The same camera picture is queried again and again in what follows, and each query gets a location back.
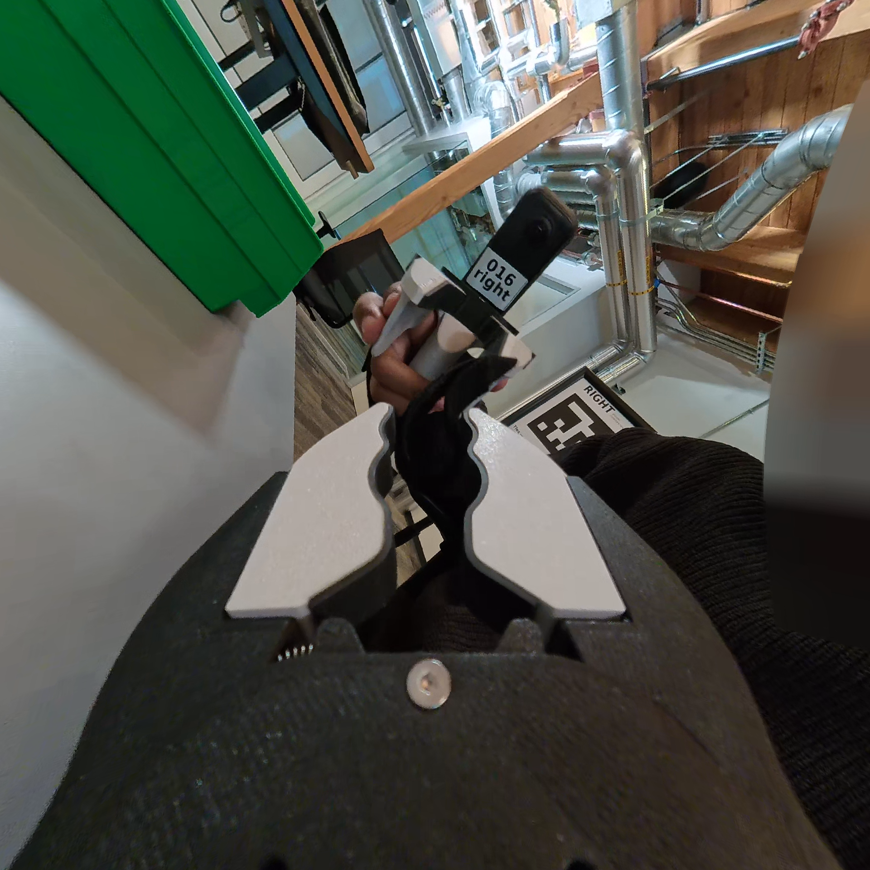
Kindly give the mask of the framed marker tag sign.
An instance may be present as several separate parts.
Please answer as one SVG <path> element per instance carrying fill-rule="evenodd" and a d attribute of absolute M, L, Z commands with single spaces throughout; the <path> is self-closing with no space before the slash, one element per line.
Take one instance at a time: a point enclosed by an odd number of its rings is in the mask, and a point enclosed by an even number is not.
<path fill-rule="evenodd" d="M 598 436 L 652 429 L 619 392 L 587 367 L 528 398 L 500 421 L 554 460 Z"/>

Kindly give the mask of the person's right hand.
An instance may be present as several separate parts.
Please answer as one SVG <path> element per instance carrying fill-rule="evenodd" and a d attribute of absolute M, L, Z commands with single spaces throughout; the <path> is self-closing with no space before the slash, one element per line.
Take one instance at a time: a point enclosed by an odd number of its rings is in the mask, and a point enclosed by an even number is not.
<path fill-rule="evenodd" d="M 395 283 L 384 296 L 368 292 L 354 306 L 353 320 L 363 341 L 373 347 L 387 320 L 401 299 L 401 285 Z M 428 312 L 426 319 L 403 332 L 382 354 L 372 358 L 368 367 L 368 393 L 374 403 L 392 405 L 399 415 L 428 386 L 429 379 L 415 372 L 410 363 L 438 325 L 438 315 Z"/>

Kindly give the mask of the silver ventilation duct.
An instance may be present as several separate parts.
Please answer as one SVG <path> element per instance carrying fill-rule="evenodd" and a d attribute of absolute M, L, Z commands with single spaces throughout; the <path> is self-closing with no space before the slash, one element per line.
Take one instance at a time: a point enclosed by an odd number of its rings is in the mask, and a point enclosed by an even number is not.
<path fill-rule="evenodd" d="M 613 290 L 618 336 L 584 363 L 607 385 L 633 375 L 657 349 L 637 8 L 635 1 L 593 2 L 591 12 L 579 12 L 583 24 L 595 23 L 606 129 L 554 137 L 525 158 L 538 167 L 605 167 L 614 177 L 625 273 L 625 288 Z"/>
<path fill-rule="evenodd" d="M 668 210 L 651 218 L 652 242 L 700 252 L 739 242 L 807 180 L 831 167 L 853 108 L 845 104 L 786 136 L 716 212 Z"/>

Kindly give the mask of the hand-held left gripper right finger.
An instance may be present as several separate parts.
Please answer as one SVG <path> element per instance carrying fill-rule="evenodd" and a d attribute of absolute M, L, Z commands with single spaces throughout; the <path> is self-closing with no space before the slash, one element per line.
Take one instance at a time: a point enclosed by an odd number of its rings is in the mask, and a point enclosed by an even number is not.
<path fill-rule="evenodd" d="M 471 408 L 469 458 L 481 486 L 464 516 L 464 552 L 537 619 L 612 620 L 626 613 L 568 477 L 544 452 Z"/>

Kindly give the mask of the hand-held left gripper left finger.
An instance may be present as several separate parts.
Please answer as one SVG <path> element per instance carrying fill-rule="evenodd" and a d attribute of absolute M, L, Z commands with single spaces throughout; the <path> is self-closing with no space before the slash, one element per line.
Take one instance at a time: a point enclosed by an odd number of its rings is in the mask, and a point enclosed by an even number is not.
<path fill-rule="evenodd" d="M 233 619 L 367 620 L 397 589 L 394 409 L 375 404 L 292 466 L 225 612 Z"/>

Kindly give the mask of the black tablet screen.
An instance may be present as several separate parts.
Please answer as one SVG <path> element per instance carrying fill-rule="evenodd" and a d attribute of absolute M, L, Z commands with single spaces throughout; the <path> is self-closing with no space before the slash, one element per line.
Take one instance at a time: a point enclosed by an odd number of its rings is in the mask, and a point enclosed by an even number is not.
<path fill-rule="evenodd" d="M 294 287 L 293 295 L 312 319 L 321 319 L 338 330 L 353 320 L 359 297 L 368 292 L 383 296 L 404 272 L 405 267 L 377 228 L 326 249 Z"/>

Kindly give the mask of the black velcro tie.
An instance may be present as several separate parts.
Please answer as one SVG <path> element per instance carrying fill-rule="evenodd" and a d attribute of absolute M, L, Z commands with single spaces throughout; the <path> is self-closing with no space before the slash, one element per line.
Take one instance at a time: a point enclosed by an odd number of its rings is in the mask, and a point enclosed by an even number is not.
<path fill-rule="evenodd" d="M 469 453 L 468 409 L 507 377 L 515 358 L 464 355 L 414 398 L 397 428 L 397 471 L 410 495 L 439 529 L 445 542 L 460 546 L 464 518 L 482 487 Z"/>

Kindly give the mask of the wooden ceiling beam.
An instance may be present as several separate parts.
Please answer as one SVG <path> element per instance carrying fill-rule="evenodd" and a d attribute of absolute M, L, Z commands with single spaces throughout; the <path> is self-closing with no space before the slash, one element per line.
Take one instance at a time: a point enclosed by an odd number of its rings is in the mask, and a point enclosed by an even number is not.
<path fill-rule="evenodd" d="M 509 130 L 500 133 L 348 236 L 342 237 L 340 244 L 347 244 L 377 230 L 384 233 L 388 243 L 397 241 L 501 170 L 524 158 L 539 145 L 567 130 L 573 130 L 582 116 L 588 115 L 601 103 L 599 74 L 594 73 L 569 90 L 559 93 Z"/>

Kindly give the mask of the green plastic bin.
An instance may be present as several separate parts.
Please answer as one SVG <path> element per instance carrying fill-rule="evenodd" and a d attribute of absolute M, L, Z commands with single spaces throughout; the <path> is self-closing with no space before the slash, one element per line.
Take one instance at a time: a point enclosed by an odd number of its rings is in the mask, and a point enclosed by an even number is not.
<path fill-rule="evenodd" d="M 2 97 L 210 311 L 264 316 L 314 217 L 177 2 L 2 2 Z"/>

